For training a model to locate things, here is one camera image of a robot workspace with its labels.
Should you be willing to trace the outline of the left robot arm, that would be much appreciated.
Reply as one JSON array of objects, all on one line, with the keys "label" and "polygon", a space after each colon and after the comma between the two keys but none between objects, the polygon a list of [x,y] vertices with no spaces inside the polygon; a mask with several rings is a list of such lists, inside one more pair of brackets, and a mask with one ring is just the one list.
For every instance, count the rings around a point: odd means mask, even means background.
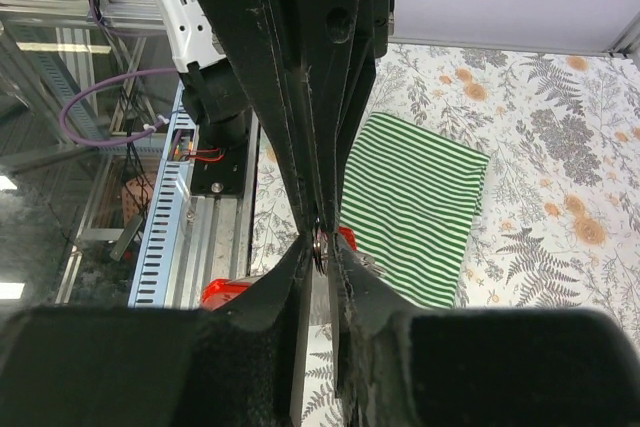
[{"label": "left robot arm", "polygon": [[203,137],[252,110],[300,232],[334,233],[395,0],[155,0]]}]

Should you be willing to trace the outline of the red key tag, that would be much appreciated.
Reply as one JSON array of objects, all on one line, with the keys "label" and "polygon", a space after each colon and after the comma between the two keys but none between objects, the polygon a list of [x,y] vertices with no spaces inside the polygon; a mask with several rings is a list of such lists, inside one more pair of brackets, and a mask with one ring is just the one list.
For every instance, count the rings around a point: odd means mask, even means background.
[{"label": "red key tag", "polygon": [[351,228],[340,226],[338,230],[337,238],[338,238],[337,244],[339,246],[346,245],[352,251],[358,250],[356,235]]}]

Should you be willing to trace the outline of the red keyring fob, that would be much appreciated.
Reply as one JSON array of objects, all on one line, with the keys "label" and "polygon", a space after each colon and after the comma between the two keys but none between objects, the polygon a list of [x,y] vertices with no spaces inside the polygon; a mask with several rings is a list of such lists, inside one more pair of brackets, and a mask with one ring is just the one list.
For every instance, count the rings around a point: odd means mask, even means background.
[{"label": "red keyring fob", "polygon": [[216,310],[252,286],[251,282],[243,280],[216,279],[210,282],[202,292],[201,307]]}]

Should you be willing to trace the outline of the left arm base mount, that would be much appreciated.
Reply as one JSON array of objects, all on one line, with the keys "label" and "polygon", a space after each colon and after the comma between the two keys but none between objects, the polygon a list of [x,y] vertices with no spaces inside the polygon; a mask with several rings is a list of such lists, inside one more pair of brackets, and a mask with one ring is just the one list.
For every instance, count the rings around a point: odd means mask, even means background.
[{"label": "left arm base mount", "polygon": [[237,146],[212,151],[198,141],[193,164],[190,193],[193,196],[241,199],[255,187],[260,126],[257,118],[246,117],[247,132]]}]

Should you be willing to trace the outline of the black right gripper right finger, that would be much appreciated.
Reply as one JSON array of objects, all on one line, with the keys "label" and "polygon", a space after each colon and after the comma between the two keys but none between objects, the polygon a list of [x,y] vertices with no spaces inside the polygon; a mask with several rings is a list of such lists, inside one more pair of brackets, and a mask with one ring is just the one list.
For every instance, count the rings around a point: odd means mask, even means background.
[{"label": "black right gripper right finger", "polygon": [[328,241],[334,385],[349,426],[635,426],[639,360],[585,309],[423,309]]}]

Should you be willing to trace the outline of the metal keyring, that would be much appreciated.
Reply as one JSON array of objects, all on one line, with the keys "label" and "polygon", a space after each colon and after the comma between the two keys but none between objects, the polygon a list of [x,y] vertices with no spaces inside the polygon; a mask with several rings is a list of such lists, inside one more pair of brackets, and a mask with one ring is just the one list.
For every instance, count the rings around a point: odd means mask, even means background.
[{"label": "metal keyring", "polygon": [[316,271],[323,276],[328,272],[328,235],[324,232],[320,219],[313,226],[312,254]]}]

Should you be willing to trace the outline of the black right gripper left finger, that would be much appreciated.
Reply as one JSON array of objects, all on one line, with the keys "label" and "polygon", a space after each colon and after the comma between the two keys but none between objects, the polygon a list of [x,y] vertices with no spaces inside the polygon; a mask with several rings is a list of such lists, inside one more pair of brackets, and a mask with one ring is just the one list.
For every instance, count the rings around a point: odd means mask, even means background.
[{"label": "black right gripper left finger", "polygon": [[38,307],[1,332],[5,426],[297,426],[312,240],[215,309]]}]

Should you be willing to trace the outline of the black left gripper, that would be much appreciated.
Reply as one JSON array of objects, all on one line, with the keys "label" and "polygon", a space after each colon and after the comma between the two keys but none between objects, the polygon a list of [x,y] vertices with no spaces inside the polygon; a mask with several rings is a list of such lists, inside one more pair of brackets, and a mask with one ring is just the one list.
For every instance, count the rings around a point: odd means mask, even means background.
[{"label": "black left gripper", "polygon": [[[344,157],[364,103],[356,96],[388,48],[394,0],[197,0],[276,154],[299,233],[338,226]],[[281,59],[300,59],[303,158],[294,149]]]}]

